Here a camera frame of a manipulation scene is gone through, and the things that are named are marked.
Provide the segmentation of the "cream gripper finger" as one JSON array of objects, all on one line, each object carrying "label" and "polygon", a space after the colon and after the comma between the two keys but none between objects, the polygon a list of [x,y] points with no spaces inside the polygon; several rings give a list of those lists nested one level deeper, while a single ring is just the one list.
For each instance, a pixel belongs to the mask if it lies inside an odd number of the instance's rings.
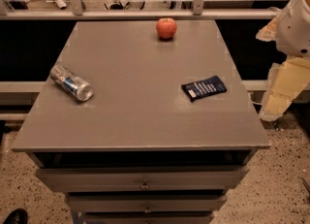
[{"label": "cream gripper finger", "polygon": [[277,24],[279,17],[273,18],[266,26],[259,30],[256,39],[263,42],[271,42],[277,40]]},{"label": "cream gripper finger", "polygon": [[280,118],[293,100],[310,84],[310,59],[288,56],[276,74],[271,71],[267,83],[269,88],[263,95],[259,117],[263,121]]}]

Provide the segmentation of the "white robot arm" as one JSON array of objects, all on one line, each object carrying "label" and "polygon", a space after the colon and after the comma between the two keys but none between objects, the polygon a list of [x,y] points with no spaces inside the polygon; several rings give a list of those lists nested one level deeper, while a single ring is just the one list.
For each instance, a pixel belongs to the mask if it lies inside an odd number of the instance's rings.
[{"label": "white robot arm", "polygon": [[260,41],[274,41],[287,55],[273,65],[267,78],[259,117],[275,121],[310,84],[310,0],[290,0],[286,7],[256,35]]}]

